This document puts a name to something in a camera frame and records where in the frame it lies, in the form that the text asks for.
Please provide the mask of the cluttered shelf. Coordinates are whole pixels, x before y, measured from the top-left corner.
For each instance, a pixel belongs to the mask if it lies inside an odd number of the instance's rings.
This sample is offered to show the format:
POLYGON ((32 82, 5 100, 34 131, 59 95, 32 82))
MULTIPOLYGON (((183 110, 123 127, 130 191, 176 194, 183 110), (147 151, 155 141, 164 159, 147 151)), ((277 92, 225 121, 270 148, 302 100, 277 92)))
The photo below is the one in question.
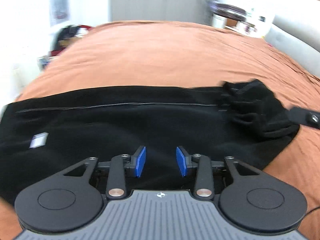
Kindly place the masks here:
POLYGON ((264 38, 270 29, 266 18, 257 16, 254 9, 247 12, 219 0, 209 0, 208 7, 212 15, 211 25, 214 28, 227 29, 254 38, 264 38))

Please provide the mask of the pile of clothes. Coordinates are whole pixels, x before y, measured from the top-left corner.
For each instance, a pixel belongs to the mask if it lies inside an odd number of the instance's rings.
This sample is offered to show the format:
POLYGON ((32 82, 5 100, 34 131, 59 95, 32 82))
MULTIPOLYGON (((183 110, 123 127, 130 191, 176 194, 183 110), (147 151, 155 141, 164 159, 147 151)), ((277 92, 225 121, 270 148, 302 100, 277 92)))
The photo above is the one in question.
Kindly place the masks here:
POLYGON ((61 28, 55 35, 50 45, 50 51, 47 55, 39 58, 39 68, 44 70, 55 57, 61 54, 68 46, 75 41, 83 38, 88 32, 93 29, 89 25, 68 25, 61 28))

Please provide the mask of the grey sofa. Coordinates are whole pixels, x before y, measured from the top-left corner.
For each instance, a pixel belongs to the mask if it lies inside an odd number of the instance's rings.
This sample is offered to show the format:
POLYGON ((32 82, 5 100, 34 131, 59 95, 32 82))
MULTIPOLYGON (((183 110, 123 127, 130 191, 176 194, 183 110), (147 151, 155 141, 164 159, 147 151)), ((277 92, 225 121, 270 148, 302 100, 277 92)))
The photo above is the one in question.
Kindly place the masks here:
POLYGON ((302 22, 276 16, 265 41, 319 77, 319 31, 309 30, 302 22))

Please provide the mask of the grey wardrobe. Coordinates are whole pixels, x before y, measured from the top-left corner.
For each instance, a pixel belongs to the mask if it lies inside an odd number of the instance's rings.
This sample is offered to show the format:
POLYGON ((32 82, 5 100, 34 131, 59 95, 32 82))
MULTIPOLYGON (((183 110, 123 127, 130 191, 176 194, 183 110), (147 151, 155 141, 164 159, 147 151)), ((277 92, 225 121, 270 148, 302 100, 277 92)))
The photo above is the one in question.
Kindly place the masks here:
POLYGON ((211 25, 209 0, 111 0, 113 21, 180 21, 211 25))

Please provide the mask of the black pants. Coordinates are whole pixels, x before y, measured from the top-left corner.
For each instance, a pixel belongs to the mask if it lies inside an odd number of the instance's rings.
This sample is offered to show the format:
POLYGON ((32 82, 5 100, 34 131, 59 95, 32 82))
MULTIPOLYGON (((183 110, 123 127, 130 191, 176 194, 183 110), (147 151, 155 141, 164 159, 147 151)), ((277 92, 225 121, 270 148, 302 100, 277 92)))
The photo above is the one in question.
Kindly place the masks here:
POLYGON ((220 87, 118 86, 11 103, 1 119, 1 197, 17 194, 89 157, 108 161, 145 146, 142 177, 129 189, 187 189, 178 146, 265 168, 299 131, 259 80, 220 87))

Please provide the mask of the wall poster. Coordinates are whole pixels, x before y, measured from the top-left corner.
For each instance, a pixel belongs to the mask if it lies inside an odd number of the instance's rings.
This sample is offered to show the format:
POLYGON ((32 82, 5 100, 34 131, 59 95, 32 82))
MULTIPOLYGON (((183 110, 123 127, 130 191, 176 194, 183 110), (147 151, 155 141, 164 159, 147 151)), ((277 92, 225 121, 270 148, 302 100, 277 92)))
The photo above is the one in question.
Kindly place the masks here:
POLYGON ((69 0, 50 0, 51 25, 69 20, 69 0))

